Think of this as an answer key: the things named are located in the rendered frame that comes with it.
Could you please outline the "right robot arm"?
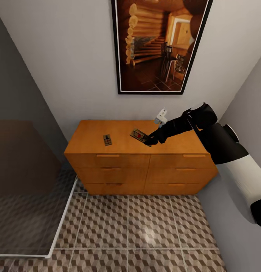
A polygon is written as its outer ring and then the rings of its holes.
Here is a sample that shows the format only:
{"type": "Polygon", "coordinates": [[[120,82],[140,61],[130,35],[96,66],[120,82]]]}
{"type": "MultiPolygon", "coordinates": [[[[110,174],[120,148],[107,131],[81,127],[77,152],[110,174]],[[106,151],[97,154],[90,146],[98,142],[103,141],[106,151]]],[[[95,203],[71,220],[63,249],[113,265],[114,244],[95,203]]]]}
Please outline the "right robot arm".
{"type": "Polygon", "coordinates": [[[163,144],[168,137],[191,131],[196,133],[203,147],[210,153],[236,208],[252,224],[261,226],[261,168],[239,143],[236,132],[221,126],[210,107],[199,103],[183,112],[181,117],[168,121],[162,109],[154,123],[158,130],[149,135],[145,145],[163,144]],[[197,128],[198,127],[198,128],[197,128]],[[199,131],[198,129],[203,129],[199,131]]]}

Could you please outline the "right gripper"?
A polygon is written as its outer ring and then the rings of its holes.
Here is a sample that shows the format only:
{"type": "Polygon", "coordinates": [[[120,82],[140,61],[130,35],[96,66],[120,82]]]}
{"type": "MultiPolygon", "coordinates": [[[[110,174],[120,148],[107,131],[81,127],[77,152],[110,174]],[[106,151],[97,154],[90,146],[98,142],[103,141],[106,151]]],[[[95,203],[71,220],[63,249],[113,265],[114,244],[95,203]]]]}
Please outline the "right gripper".
{"type": "Polygon", "coordinates": [[[162,125],[162,127],[158,128],[158,130],[151,133],[149,135],[149,137],[151,137],[151,139],[144,142],[144,144],[145,145],[156,145],[158,142],[163,144],[168,137],[176,136],[176,135],[180,134],[180,132],[178,132],[176,130],[174,120],[175,119],[173,119],[171,121],[167,121],[166,124],[162,125]]]}

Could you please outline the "mousetrap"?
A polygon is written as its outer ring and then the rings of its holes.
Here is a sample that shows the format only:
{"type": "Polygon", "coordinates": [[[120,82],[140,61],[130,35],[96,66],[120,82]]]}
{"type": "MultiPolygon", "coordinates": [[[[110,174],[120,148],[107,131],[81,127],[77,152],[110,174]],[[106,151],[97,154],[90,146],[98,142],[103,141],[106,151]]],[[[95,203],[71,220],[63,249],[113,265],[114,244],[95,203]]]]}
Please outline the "mousetrap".
{"type": "MultiPolygon", "coordinates": [[[[133,129],[131,135],[131,137],[135,138],[136,140],[144,143],[147,140],[151,139],[151,137],[147,136],[145,133],[142,133],[140,130],[138,129],[133,129]]],[[[152,147],[152,145],[147,145],[149,147],[152,147]]]]}
{"type": "Polygon", "coordinates": [[[104,135],[103,138],[104,138],[104,141],[105,141],[105,146],[112,145],[112,141],[111,141],[111,138],[110,138],[109,134],[104,135]]]}

